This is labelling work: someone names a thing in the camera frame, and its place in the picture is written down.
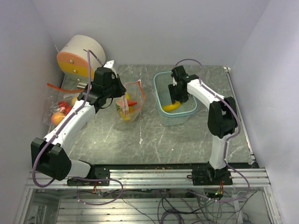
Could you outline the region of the single yellow toy banana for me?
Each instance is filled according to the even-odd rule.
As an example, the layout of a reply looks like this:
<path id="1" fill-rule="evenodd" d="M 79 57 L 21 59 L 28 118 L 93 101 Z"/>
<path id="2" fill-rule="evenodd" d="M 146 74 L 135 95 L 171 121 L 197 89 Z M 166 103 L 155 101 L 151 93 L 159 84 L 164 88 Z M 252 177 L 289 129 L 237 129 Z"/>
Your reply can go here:
<path id="1" fill-rule="evenodd" d="M 174 104 L 162 106 L 162 109 L 165 112 L 170 112 L 170 111 L 178 109 L 180 106 L 181 106 L 181 103 L 179 101 L 176 101 Z"/>

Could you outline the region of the toy watermelon slice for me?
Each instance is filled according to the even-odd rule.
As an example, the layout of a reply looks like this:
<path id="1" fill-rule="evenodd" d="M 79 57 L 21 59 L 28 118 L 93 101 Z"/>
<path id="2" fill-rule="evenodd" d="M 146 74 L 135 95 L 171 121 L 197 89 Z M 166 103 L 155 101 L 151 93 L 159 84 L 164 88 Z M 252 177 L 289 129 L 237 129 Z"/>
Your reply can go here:
<path id="1" fill-rule="evenodd" d="M 126 96 L 123 96 L 116 100 L 116 109 L 122 109 L 122 110 L 128 110 L 129 106 L 135 106 L 137 105 L 137 101 L 132 100 L 128 93 L 126 93 Z"/>

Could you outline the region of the clear orange-zip bag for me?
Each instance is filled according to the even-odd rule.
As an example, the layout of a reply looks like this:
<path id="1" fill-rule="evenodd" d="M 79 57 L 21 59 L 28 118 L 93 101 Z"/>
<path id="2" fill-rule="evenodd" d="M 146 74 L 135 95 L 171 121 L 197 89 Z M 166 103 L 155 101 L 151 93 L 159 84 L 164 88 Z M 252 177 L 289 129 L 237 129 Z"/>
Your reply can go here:
<path id="1" fill-rule="evenodd" d="M 144 103 L 145 93 L 141 80 L 126 83 L 124 96 L 116 99 L 116 111 L 120 118 L 126 122 L 133 122 L 139 115 Z"/>
<path id="2" fill-rule="evenodd" d="M 62 89 L 47 83 L 43 123 L 48 126 L 58 126 L 72 110 L 82 91 Z"/>

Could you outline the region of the yellow toy banana bunch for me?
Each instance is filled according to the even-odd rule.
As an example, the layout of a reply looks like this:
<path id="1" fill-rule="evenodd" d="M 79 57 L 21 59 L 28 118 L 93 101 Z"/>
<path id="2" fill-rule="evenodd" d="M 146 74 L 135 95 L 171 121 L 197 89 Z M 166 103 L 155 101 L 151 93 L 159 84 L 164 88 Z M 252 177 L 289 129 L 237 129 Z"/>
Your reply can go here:
<path id="1" fill-rule="evenodd" d="M 126 111 L 126 112 L 123 112 L 123 110 L 120 109 L 119 113 L 120 113 L 120 115 L 121 115 L 121 117 L 124 121 L 133 122 L 134 119 L 135 119 L 135 111 L 134 111 L 134 108 L 132 106 L 129 106 L 128 111 Z"/>

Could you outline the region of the yellow toy mango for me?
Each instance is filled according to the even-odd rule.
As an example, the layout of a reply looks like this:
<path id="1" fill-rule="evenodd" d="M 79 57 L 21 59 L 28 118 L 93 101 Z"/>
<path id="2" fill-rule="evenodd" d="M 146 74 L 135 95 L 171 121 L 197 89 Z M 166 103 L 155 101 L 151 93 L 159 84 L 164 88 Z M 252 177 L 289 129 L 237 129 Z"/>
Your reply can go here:
<path id="1" fill-rule="evenodd" d="M 77 97 L 73 97 L 71 100 L 71 105 L 74 106 L 77 100 L 78 100 Z"/>

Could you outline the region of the red toy pear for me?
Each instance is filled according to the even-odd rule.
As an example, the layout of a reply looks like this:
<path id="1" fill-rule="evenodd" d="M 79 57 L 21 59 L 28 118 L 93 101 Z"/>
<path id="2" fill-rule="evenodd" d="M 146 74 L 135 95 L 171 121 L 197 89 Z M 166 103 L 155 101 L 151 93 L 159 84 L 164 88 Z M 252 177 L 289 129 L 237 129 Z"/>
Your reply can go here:
<path id="1" fill-rule="evenodd" d="M 64 115 L 67 115 L 71 111 L 71 107 L 61 107 L 60 112 L 62 112 Z"/>

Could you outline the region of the red toy wax apple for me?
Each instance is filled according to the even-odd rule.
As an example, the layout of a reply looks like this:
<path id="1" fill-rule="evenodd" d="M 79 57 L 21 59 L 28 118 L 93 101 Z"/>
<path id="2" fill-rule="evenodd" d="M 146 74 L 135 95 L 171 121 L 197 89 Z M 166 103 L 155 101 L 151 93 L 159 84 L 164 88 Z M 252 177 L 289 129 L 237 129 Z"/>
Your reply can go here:
<path id="1" fill-rule="evenodd" d="M 69 103 L 67 101 L 59 101 L 58 106 L 59 108 L 67 108 L 69 107 Z"/>

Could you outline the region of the clear orange-zip top bag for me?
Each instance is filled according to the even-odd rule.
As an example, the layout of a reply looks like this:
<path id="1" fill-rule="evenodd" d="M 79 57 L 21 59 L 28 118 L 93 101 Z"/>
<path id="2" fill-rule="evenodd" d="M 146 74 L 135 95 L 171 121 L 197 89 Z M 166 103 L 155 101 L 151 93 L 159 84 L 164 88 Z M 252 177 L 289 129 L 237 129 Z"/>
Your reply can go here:
<path id="1" fill-rule="evenodd" d="M 43 123 L 48 126 L 58 126 L 72 110 L 82 91 L 62 89 L 47 83 Z"/>

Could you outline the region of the pink toy peach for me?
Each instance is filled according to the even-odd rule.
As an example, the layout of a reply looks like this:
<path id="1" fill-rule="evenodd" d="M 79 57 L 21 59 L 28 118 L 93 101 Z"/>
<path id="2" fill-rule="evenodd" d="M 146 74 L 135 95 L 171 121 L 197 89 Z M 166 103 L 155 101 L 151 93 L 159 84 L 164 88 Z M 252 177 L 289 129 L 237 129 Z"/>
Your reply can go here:
<path id="1" fill-rule="evenodd" d="M 51 122 L 53 125 L 59 125 L 63 119 L 65 118 L 65 114 L 63 112 L 56 112 L 51 116 Z"/>

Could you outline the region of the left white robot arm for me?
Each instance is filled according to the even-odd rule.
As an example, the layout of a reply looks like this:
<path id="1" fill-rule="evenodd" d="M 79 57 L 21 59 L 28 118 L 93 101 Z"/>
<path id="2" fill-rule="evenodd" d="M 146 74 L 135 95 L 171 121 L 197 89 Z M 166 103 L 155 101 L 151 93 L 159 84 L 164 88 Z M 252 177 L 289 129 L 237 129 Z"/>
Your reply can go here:
<path id="1" fill-rule="evenodd" d="M 66 177 L 76 177 L 84 185 L 95 181 L 94 165 L 84 161 L 71 160 L 66 149 L 77 132 L 90 121 L 95 114 L 104 109 L 108 99 L 125 95 L 115 69 L 99 67 L 93 81 L 80 93 L 78 100 L 63 121 L 44 138 L 35 138 L 31 143 L 32 178 L 35 185 L 43 187 L 36 179 L 37 172 L 52 180 L 61 181 Z"/>

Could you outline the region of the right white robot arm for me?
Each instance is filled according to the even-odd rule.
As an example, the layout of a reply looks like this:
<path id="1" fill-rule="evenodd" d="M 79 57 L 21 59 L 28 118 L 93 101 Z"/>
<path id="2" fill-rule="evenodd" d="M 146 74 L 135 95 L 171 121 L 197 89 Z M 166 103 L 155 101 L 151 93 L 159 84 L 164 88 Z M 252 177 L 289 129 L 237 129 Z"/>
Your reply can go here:
<path id="1" fill-rule="evenodd" d="M 208 163 L 192 171 L 187 178 L 195 185 L 223 183 L 228 172 L 228 146 L 239 126 L 236 103 L 233 97 L 224 97 L 207 85 L 197 75 L 188 75 L 183 66 L 171 71 L 173 83 L 168 86 L 171 102 L 185 103 L 192 95 L 208 109 L 208 130 L 213 136 L 212 153 Z"/>

